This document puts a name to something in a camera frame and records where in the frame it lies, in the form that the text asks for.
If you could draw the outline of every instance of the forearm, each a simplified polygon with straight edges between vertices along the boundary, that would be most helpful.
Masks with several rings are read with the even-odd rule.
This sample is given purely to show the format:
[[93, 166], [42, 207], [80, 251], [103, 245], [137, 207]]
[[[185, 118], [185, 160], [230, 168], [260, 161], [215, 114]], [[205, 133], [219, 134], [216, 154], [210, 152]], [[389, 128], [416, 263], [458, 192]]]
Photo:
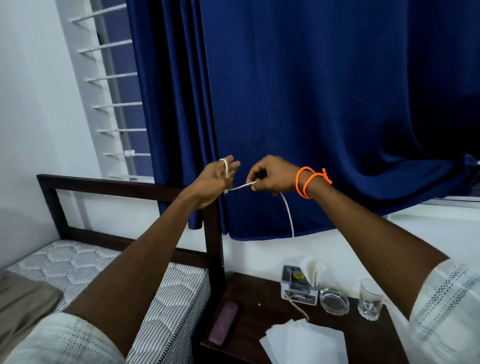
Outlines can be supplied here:
[[430, 272], [448, 257], [422, 239], [370, 212], [322, 178], [307, 186], [386, 295], [409, 317]]
[[65, 312], [102, 330], [126, 356], [195, 205], [184, 190]]

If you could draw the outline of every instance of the glass ashtray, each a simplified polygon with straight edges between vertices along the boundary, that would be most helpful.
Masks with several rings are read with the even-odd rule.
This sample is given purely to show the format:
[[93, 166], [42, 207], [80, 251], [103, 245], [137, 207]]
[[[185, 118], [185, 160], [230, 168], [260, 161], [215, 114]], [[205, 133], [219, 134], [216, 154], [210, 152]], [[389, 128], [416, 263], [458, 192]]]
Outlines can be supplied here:
[[350, 311], [348, 298], [332, 288], [320, 291], [320, 304], [326, 312], [336, 316], [346, 315]]

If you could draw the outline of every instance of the hand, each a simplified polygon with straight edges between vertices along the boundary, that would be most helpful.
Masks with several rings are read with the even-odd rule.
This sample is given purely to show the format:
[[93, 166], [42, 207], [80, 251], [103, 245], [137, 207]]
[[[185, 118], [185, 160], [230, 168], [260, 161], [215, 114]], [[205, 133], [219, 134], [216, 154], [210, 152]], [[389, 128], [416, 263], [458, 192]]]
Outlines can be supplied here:
[[252, 167], [247, 183], [257, 181], [252, 185], [254, 191], [265, 190], [273, 193], [292, 191], [295, 190], [295, 179], [299, 169], [282, 157], [266, 156]]
[[225, 175], [225, 163], [222, 160], [209, 163], [197, 179], [182, 193], [196, 200], [196, 209], [204, 208], [215, 201], [222, 192], [232, 188], [233, 176], [240, 167], [233, 156], [225, 157], [228, 163], [228, 175]]

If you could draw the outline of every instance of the person's left arm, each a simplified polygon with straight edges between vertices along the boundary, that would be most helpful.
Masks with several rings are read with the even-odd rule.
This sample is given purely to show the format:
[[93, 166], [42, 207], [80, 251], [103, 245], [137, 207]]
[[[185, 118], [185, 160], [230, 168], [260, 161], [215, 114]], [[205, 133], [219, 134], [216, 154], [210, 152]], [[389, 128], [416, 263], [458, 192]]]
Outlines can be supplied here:
[[210, 163], [155, 223], [103, 270], [64, 312], [88, 321], [126, 356], [162, 281], [188, 218], [231, 188], [240, 162]]

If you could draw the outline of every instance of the braided orange cord bracelet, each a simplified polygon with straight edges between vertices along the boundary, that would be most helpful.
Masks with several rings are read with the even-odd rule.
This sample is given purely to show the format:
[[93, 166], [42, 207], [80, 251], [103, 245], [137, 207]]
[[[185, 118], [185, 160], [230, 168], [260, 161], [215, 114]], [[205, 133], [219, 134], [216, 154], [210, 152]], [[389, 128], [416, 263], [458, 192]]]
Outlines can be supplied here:
[[297, 172], [297, 177], [295, 178], [295, 187], [297, 188], [297, 192], [299, 193], [299, 195], [302, 196], [303, 198], [306, 198], [304, 195], [301, 194], [300, 188], [299, 188], [299, 177], [300, 177], [300, 173], [301, 173], [303, 170], [309, 170], [309, 171], [312, 172], [312, 173], [315, 173], [315, 171], [314, 171], [313, 169], [311, 169], [310, 167], [302, 167], [302, 168], [300, 168], [299, 171]]
[[322, 172], [323, 173], [314, 173], [310, 176], [310, 178], [305, 182], [305, 184], [303, 185], [303, 194], [305, 196], [302, 196], [303, 198], [306, 198], [307, 200], [310, 200], [311, 197], [307, 195], [307, 186], [308, 184], [316, 177], [316, 176], [322, 176], [325, 181], [327, 181], [329, 184], [332, 184], [332, 181], [328, 178], [327, 176], [327, 172], [325, 170], [325, 168], [322, 168]]

